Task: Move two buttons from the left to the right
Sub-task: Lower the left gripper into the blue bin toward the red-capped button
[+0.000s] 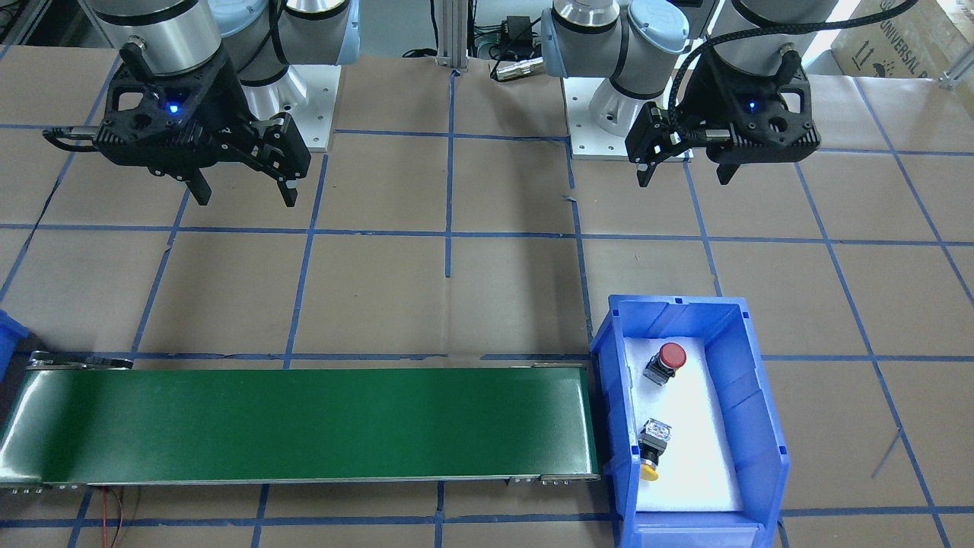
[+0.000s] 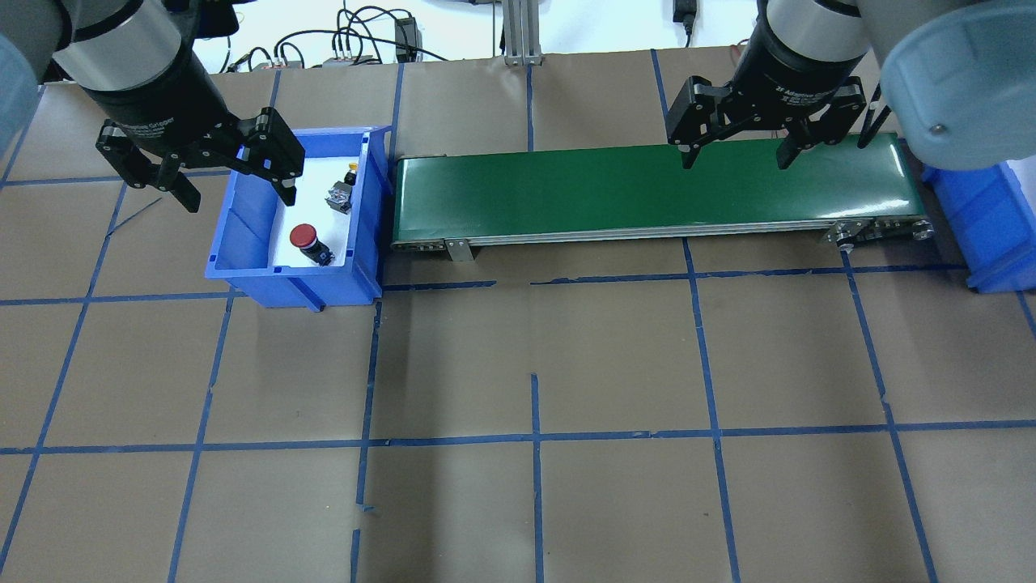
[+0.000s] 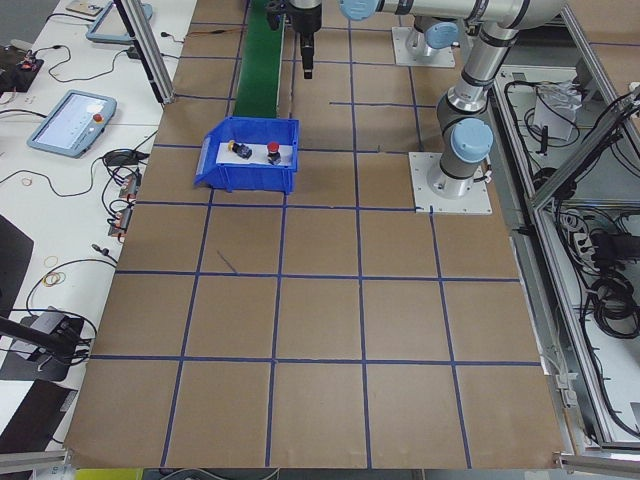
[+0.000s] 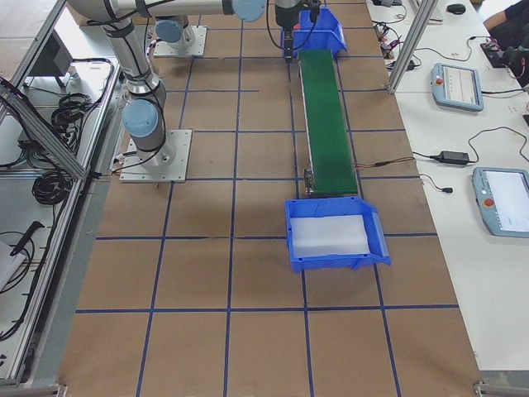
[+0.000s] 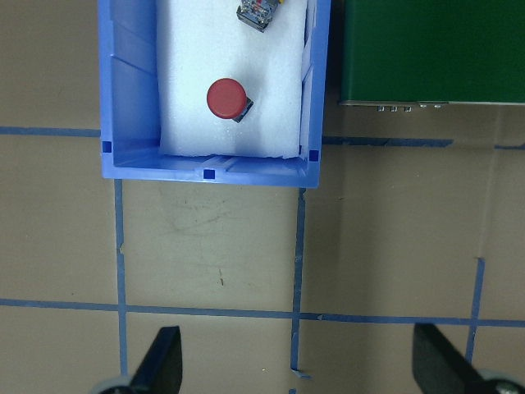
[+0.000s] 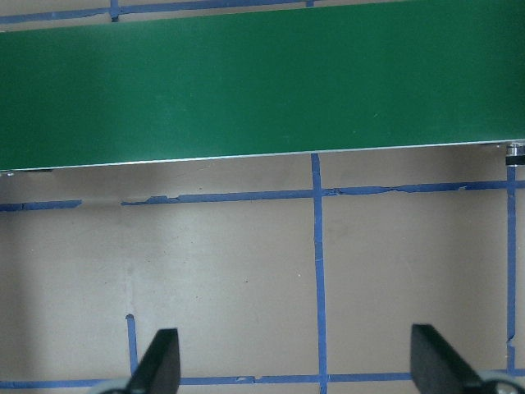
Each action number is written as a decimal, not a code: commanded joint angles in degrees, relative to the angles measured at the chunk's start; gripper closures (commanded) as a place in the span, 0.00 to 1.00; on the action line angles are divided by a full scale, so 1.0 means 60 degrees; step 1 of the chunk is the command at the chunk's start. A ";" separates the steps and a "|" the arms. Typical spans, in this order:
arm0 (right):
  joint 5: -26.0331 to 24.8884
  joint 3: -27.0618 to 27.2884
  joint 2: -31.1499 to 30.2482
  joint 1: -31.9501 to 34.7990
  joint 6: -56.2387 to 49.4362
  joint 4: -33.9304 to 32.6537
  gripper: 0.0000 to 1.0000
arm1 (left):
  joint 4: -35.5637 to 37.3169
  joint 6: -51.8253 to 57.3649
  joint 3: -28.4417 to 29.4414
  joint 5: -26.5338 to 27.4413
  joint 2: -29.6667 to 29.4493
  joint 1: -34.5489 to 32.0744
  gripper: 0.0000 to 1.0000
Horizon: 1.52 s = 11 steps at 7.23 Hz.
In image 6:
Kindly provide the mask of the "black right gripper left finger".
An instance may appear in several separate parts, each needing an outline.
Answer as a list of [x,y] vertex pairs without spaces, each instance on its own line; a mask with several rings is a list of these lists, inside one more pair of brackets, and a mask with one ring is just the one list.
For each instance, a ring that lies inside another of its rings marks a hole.
[[157,331],[129,382],[127,393],[176,394],[180,386],[180,346],[176,328]]

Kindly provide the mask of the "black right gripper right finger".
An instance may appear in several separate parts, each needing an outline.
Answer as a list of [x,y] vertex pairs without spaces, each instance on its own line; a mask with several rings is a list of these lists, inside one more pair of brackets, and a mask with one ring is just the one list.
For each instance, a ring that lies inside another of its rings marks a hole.
[[481,393],[482,379],[431,324],[413,324],[410,374],[422,394]]

